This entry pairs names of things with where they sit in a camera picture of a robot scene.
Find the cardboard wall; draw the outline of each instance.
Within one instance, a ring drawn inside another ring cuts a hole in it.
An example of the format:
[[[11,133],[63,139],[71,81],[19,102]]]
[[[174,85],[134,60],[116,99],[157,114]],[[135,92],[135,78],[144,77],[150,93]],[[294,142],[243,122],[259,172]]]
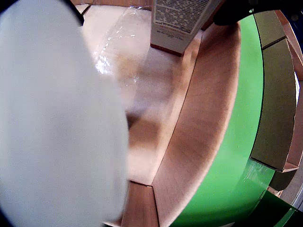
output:
[[[240,48],[240,24],[213,24],[203,35],[183,108],[152,183],[160,226],[169,226],[185,208],[216,156],[237,93]]]

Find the cardboard flap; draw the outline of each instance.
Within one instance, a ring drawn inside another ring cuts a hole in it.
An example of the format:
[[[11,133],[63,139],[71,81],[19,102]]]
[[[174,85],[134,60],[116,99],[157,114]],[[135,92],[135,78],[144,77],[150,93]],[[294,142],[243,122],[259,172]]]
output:
[[[264,97],[251,158],[283,171],[296,110],[293,63],[286,39],[263,50]]]

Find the black object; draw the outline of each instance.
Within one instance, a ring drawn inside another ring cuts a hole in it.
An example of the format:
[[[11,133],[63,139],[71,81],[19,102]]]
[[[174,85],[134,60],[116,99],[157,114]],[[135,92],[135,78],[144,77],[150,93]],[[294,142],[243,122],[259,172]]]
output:
[[[0,2],[0,14],[7,10],[12,4],[17,2],[18,0],[3,0]],[[78,22],[82,26],[84,23],[84,17],[82,14],[77,10],[74,4],[70,0],[60,0],[61,2],[65,3],[65,5],[72,11],[72,13],[76,16]]]
[[[288,12],[303,8],[303,0],[227,0],[214,16],[216,25],[231,25],[253,14],[283,9]]]

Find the product box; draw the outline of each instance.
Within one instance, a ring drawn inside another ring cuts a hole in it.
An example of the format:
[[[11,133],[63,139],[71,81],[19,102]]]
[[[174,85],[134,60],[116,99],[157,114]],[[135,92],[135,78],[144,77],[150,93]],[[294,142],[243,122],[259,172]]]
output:
[[[222,0],[154,0],[151,47],[182,56]]]

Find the cardboard divider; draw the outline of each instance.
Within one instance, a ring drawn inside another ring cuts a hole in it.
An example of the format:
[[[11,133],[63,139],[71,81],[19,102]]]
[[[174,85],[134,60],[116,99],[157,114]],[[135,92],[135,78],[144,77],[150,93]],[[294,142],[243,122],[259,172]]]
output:
[[[283,28],[274,11],[256,13],[254,17],[258,27],[262,49],[285,37]]]
[[[296,110],[293,63],[286,39],[263,50],[264,97],[251,158],[284,171]]]
[[[182,111],[152,183],[160,226],[169,226],[207,174],[237,93],[240,25],[211,25],[201,41]]]
[[[121,226],[157,227],[158,216],[152,187],[129,183],[127,202]]]

